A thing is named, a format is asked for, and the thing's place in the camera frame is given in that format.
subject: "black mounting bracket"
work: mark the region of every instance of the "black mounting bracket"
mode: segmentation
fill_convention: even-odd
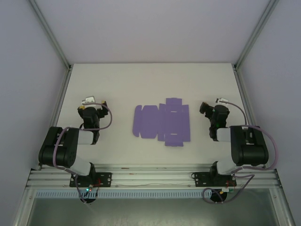
[[[231,175],[220,175],[217,173],[216,163],[213,163],[209,172],[192,173],[191,177],[194,179],[196,187],[225,187],[228,184],[236,186],[236,180]]]
[[[111,182],[112,182],[112,173],[97,172],[97,173],[95,173],[95,180],[94,180],[93,187],[111,187]],[[91,179],[88,176],[78,176],[77,184],[79,187],[87,188],[91,185]],[[76,187],[74,175],[71,175],[69,186]]]

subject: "white table surface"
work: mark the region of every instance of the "white table surface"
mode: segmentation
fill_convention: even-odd
[[[79,127],[77,108],[88,96],[106,100],[113,114],[96,145],[78,145],[77,155],[95,164],[211,164],[230,155],[230,143],[209,137],[209,120],[199,113],[202,101],[214,105],[223,97],[243,107],[231,64],[75,64],[57,125]],[[168,97],[189,105],[191,142],[184,147],[132,133],[135,107],[159,106]],[[242,113],[228,107],[227,125],[243,124]],[[101,119],[101,127],[109,120]]]

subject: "white connector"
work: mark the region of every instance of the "white connector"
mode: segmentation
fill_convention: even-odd
[[[216,99],[216,103],[217,103],[217,104],[220,104],[220,105],[225,105],[225,106],[227,106],[228,104],[227,104],[226,102],[229,102],[229,100],[224,99],[224,98],[218,98],[218,99]]]
[[[81,104],[89,104],[89,103],[96,103],[94,96],[86,97],[83,101],[81,101]]]

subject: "gray cable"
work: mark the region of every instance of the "gray cable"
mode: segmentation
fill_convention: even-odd
[[[81,194],[81,192],[80,192],[80,190],[79,190],[79,185],[78,185],[78,183],[77,183],[77,178],[78,178],[79,176],[78,176],[78,174],[76,174],[76,176],[75,176],[75,186],[76,186],[76,190],[77,190],[77,192],[79,193],[79,198],[82,200],[82,202],[83,203],[86,203],[86,200],[83,198],[83,195]]]
[[[240,106],[238,106],[238,105],[236,105],[236,104],[234,104],[234,103],[231,103],[231,102],[227,102],[227,101],[220,101],[220,103],[225,103],[225,104],[229,104],[229,105],[233,105],[233,106],[237,107],[237,108],[242,112],[242,114],[244,115],[245,125],[247,124],[246,114],[245,114],[244,110],[241,109]]]

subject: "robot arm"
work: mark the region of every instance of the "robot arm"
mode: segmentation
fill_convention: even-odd
[[[50,127],[42,148],[39,153],[40,164],[53,165],[53,153],[58,136],[63,129],[61,127]],[[82,131],[77,128],[70,128],[64,133],[57,148],[56,164],[77,173],[80,176],[87,176],[90,173],[91,163],[76,155],[78,144],[91,144],[93,133]]]
[[[228,182],[236,185],[236,181],[231,175],[235,169],[267,163],[269,153],[260,131],[244,126],[227,128],[226,119],[230,111],[224,105],[212,107],[203,102],[200,113],[205,114],[205,117],[210,120],[209,136],[213,141],[231,142],[231,155],[214,162],[209,172],[193,173],[192,177],[195,179],[196,187],[224,187]]]
[[[85,105],[93,105],[93,103],[95,106],[101,105],[103,108],[96,109],[92,106],[85,108]],[[96,144],[99,130],[110,126],[111,121],[108,126],[99,127],[99,120],[108,115],[110,110],[106,102],[95,103],[94,97],[87,97],[82,101],[82,104],[83,106],[78,108],[78,113],[84,121],[81,125],[84,126],[84,129],[80,127],[66,130],[61,127],[51,127],[40,149],[40,165],[45,164],[54,167],[55,146],[61,137],[56,150],[55,163],[59,169],[65,169],[71,173],[70,187],[87,187],[87,191],[91,191],[95,185],[110,187],[111,173],[96,173],[94,164],[76,155],[78,145]]]
[[[217,172],[221,175],[243,165],[258,166],[269,160],[263,135],[256,129],[242,126],[217,129],[217,141],[231,142],[231,156],[217,162]]]

